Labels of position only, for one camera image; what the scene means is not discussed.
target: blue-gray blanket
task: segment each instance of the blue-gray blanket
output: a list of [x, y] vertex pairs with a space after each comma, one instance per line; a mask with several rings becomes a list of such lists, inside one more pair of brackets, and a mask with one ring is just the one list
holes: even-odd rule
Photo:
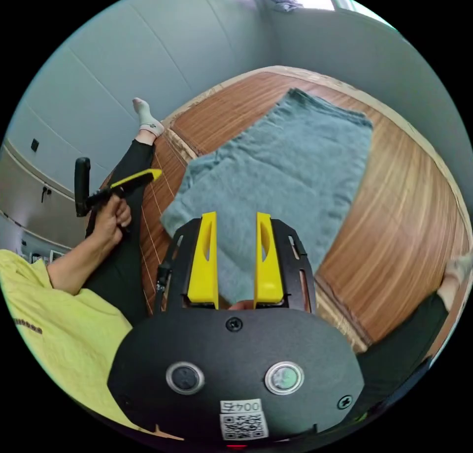
[[256, 213], [294, 228], [315, 273], [363, 178], [372, 124], [363, 113], [290, 89], [262, 119], [191, 162], [161, 217], [175, 231], [217, 212], [219, 292], [253, 298]]

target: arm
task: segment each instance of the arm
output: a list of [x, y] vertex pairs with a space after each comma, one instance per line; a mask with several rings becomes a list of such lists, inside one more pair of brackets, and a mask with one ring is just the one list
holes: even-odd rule
[[112, 196], [108, 204], [97, 212], [92, 234], [47, 266], [53, 288], [77, 295], [91, 274], [120, 243], [123, 235], [118, 225], [126, 227], [131, 221], [126, 201]]
[[77, 295], [81, 287], [110, 254], [100, 238], [92, 234], [69, 253], [47, 266], [54, 289]]

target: wooden platform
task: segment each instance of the wooden platform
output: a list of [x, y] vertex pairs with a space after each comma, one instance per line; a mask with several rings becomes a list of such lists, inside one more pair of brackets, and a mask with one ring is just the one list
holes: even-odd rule
[[[358, 195], [316, 273], [321, 315], [355, 351], [383, 338], [440, 284], [445, 262], [473, 247], [468, 214], [453, 178], [429, 143], [392, 109], [333, 78], [268, 67], [231, 79], [166, 120], [141, 222], [144, 296], [152, 311], [156, 270], [169, 244], [159, 223], [186, 164], [210, 153], [261, 118], [291, 87], [362, 111], [373, 123], [372, 148]], [[436, 353], [460, 312], [470, 279], [457, 294]]]

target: printed logo on shirt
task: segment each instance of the printed logo on shirt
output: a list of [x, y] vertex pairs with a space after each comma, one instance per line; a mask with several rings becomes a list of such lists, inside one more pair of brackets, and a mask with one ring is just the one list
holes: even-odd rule
[[13, 319], [13, 321], [15, 322], [15, 325], [23, 325], [26, 328], [29, 328], [30, 330], [33, 330], [36, 333], [39, 333], [40, 335], [43, 334], [43, 330], [41, 330], [41, 328], [39, 328], [37, 326], [34, 326], [34, 325], [24, 321], [23, 319]]

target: white sock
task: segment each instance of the white sock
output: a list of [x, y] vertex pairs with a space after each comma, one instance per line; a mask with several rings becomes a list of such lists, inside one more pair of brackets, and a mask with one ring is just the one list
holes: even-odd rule
[[139, 129], [150, 131], [156, 137], [163, 133], [164, 127], [159, 120], [151, 115], [148, 102], [136, 97], [133, 99], [133, 108], [139, 117]]
[[473, 251], [464, 256], [450, 260], [445, 267], [445, 275], [455, 277], [460, 284], [470, 275], [473, 269]]

